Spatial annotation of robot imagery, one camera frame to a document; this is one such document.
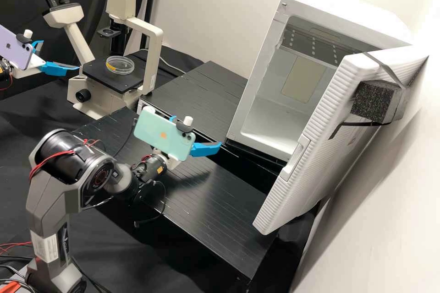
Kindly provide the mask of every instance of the sticker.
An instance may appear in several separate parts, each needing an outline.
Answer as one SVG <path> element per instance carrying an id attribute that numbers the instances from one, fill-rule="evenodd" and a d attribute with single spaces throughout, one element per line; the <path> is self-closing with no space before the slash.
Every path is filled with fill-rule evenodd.
<path id="1" fill-rule="evenodd" d="M 35 255 L 44 262 L 50 263 L 58 259 L 58 240 L 56 234 L 43 238 L 31 230 L 31 240 Z"/>
<path id="2" fill-rule="evenodd" d="M 151 81 L 150 81 L 150 89 L 154 88 L 154 83 L 156 82 L 156 75 L 152 75 L 151 76 Z"/>
<path id="3" fill-rule="evenodd" d="M 116 70 L 116 68 L 114 67 L 114 66 L 112 66 L 112 65 L 110 65 L 109 63 L 105 63 L 105 65 L 107 65 L 107 67 L 110 69 L 110 70 Z"/>

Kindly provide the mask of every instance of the red wire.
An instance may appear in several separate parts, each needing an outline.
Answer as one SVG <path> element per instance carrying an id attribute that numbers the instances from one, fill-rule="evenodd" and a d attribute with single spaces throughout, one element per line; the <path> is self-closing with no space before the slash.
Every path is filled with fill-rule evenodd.
<path id="1" fill-rule="evenodd" d="M 87 145 L 88 147 L 91 147 L 93 144 L 95 144 L 96 142 L 99 142 L 100 140 L 94 140 L 93 143 L 91 144 L 87 144 L 87 142 L 89 141 L 89 139 L 84 139 L 84 145 Z M 73 150 L 68 150 L 68 151 L 61 151 L 61 152 L 57 152 L 54 153 L 52 156 L 47 157 L 45 160 L 43 160 L 42 162 L 40 162 L 39 164 L 37 164 L 29 173 L 29 182 L 31 182 L 32 177 L 41 169 L 41 167 L 44 166 L 44 164 L 46 164 L 49 160 L 55 158 L 55 157 L 59 157 L 59 156 L 63 156 L 63 155 L 68 155 L 68 154 L 76 154 L 75 151 Z"/>
<path id="2" fill-rule="evenodd" d="M 4 91 L 4 90 L 6 90 L 6 89 L 8 89 L 9 87 L 12 86 L 12 83 L 13 83 L 13 80 L 12 80 L 12 73 L 9 74 L 9 77 L 11 78 L 11 82 L 9 83 L 9 86 L 8 86 L 8 87 L 5 87 L 5 88 L 0 88 L 0 92 L 1 92 L 1 91 Z"/>
<path id="3" fill-rule="evenodd" d="M 0 250 L 3 251 L 2 253 L 0 253 L 0 255 L 2 255 L 3 253 L 8 253 L 8 250 L 13 248 L 13 247 L 29 245 L 29 244 L 32 244 L 32 242 L 0 244 Z"/>
<path id="4" fill-rule="evenodd" d="M 51 159 L 53 159 L 53 158 L 55 158 L 55 157 L 59 157 L 59 156 L 67 155 L 67 154 L 72 155 L 72 154 L 76 154 L 76 152 L 73 151 L 73 150 L 57 152 L 57 153 L 54 153 L 52 156 L 47 157 L 47 158 L 46 158 L 45 160 L 43 160 L 42 162 L 40 162 L 40 163 L 39 163 L 38 165 L 36 165 L 36 166 L 31 170 L 31 172 L 29 173 L 29 182 L 31 182 L 32 177 L 36 174 L 37 171 L 39 171 L 39 170 L 41 169 L 41 167 L 42 167 L 45 163 L 47 163 L 47 161 L 49 161 L 49 160 L 51 160 Z"/>
<path id="5" fill-rule="evenodd" d="M 6 245 L 27 245 L 27 244 L 32 244 L 32 242 L 28 241 L 28 242 L 24 242 L 24 243 L 6 243 L 6 244 L 0 244 L 0 246 L 6 246 Z"/>
<path id="6" fill-rule="evenodd" d="M 93 144 L 95 144 L 96 142 L 99 142 L 100 140 L 95 140 L 93 143 L 87 144 L 88 147 L 91 147 Z"/>

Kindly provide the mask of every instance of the robotic arm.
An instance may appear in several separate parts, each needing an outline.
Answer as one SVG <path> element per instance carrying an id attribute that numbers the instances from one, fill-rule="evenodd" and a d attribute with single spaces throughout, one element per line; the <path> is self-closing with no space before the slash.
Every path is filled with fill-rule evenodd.
<path id="1" fill-rule="evenodd" d="M 204 148 L 194 143 L 191 124 L 169 121 L 151 109 L 142 111 L 134 134 L 150 145 L 164 147 L 166 153 L 155 148 L 147 159 L 131 167 L 87 140 L 54 130 L 30 154 L 33 170 L 26 211 L 35 258 L 27 266 L 26 282 L 38 291 L 84 292 L 86 282 L 69 253 L 69 214 L 96 206 L 92 201 L 98 191 L 105 189 L 131 205 L 148 193 L 158 176 L 189 154 L 215 154 L 221 146 L 207 144 Z"/>

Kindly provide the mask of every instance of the smartphone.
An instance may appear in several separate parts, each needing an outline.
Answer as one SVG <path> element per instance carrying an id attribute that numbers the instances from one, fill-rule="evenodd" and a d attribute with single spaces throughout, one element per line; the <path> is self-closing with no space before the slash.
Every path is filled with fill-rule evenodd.
<path id="1" fill-rule="evenodd" d="M 188 158 L 196 136 L 193 132 L 182 133 L 176 124 L 155 113 L 149 112 L 145 107 L 134 129 L 134 135 L 152 147 L 176 157 L 180 161 Z"/>
<path id="2" fill-rule="evenodd" d="M 28 68 L 33 47 L 30 43 L 21 43 L 14 33 L 0 25 L 0 56 L 21 70 Z"/>

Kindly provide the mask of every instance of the white clamp knob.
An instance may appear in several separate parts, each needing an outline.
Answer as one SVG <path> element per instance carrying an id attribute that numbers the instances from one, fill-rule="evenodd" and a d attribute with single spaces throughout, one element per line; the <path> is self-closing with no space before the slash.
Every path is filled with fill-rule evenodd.
<path id="1" fill-rule="evenodd" d="M 193 124 L 193 118 L 192 117 L 190 117 L 190 116 L 186 116 L 185 117 L 185 119 L 183 120 L 183 123 L 186 125 L 186 126 L 191 126 L 192 124 Z"/>
<path id="2" fill-rule="evenodd" d="M 32 31 L 31 30 L 24 30 L 24 33 L 23 33 L 23 36 L 25 37 L 25 38 L 28 38 L 28 39 L 31 39 L 32 38 Z"/>

